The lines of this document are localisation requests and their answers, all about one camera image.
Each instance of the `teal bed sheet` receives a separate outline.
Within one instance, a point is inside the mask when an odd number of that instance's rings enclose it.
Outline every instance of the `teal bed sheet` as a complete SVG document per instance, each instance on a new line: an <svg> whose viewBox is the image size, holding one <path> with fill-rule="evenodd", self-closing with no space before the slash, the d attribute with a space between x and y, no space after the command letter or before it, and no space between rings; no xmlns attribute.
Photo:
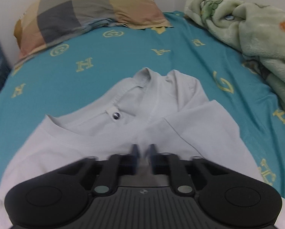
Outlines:
<svg viewBox="0 0 285 229"><path fill-rule="evenodd" d="M45 114L61 116L99 98L143 67L194 76L221 103L262 176L285 198L285 113L242 55L176 11L173 28L103 27L48 49L9 75L0 93L0 179Z"/></svg>

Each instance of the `plaid pillow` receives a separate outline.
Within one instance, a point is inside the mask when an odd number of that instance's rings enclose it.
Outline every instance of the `plaid pillow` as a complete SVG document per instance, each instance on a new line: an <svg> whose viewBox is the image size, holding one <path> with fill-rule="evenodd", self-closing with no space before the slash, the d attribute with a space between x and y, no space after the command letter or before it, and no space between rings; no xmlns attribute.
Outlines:
<svg viewBox="0 0 285 229"><path fill-rule="evenodd" d="M38 0L15 25L23 59L102 26L170 27L154 0Z"/></svg>

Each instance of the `bed sheet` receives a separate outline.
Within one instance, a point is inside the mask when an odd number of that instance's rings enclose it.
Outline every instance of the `bed sheet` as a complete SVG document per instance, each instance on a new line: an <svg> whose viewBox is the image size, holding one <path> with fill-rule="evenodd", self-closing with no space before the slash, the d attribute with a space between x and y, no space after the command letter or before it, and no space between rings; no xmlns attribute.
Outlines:
<svg viewBox="0 0 285 229"><path fill-rule="evenodd" d="M285 113L242 55L183 18L174 28L99 28L48 49L14 70L0 93L0 179L45 114L61 116L99 98L143 67L194 76L221 103L269 185L285 198Z"/></svg>

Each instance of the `green blanket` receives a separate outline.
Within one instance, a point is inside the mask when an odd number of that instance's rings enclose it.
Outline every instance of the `green blanket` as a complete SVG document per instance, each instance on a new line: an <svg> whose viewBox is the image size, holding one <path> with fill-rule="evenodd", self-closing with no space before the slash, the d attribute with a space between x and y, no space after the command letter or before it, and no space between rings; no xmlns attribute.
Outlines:
<svg viewBox="0 0 285 229"><path fill-rule="evenodd" d="M239 0L187 0L185 14L220 41L242 52L247 66L268 82L285 110L283 10Z"/></svg>

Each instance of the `shirt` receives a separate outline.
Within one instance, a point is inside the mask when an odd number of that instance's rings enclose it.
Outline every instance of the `shirt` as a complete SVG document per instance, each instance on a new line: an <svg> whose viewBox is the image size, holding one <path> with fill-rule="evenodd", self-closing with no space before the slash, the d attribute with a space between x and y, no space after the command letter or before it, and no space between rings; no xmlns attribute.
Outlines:
<svg viewBox="0 0 285 229"><path fill-rule="evenodd" d="M174 153L183 160L203 157L263 180L238 125L217 101L208 100L196 78L176 70L163 77L144 68L76 112L59 118L45 116L3 174L0 228L12 225L3 202L18 183L87 156L105 160L112 154L129 153L132 144L138 144L140 168L148 165L149 145L157 144L160 153ZM167 185L163 177L140 177L152 185ZM139 181L125 178L124 182L137 186Z"/></svg>

